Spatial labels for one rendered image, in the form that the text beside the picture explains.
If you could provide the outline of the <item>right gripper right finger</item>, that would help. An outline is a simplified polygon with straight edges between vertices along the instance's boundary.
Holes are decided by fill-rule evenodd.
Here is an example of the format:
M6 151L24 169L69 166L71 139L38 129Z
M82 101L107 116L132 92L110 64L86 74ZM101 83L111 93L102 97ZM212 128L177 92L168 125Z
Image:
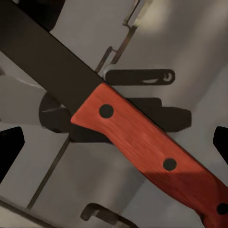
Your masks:
M228 164L228 128L222 126L216 128L213 144Z

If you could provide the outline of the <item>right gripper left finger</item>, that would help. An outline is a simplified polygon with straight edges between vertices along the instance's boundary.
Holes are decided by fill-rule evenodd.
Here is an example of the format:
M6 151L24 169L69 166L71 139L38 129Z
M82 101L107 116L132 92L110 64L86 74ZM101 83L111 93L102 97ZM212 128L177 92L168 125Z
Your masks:
M20 126L0 132L0 183L25 144Z

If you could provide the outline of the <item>parer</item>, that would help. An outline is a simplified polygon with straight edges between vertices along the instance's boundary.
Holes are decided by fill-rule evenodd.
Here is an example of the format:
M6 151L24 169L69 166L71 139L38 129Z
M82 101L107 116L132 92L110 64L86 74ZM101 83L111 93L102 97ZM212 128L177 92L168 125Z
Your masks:
M11 0L0 0L0 51L205 228L228 228L228 187Z

